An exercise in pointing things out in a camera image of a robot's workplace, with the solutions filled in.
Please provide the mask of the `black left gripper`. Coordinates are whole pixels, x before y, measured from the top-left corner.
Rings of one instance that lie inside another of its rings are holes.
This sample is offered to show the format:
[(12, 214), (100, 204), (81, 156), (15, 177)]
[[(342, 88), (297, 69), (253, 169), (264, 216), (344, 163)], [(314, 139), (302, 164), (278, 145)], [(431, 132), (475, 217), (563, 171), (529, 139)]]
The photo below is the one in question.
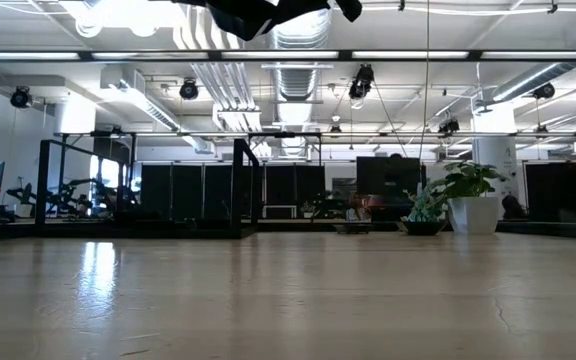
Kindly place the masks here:
[[(275, 26), (299, 16), (330, 10), (326, 0), (172, 0), (173, 3), (207, 9), (215, 24), (223, 31), (244, 41), (270, 32)], [(362, 13), (359, 0), (337, 0), (344, 17), (354, 22)]]

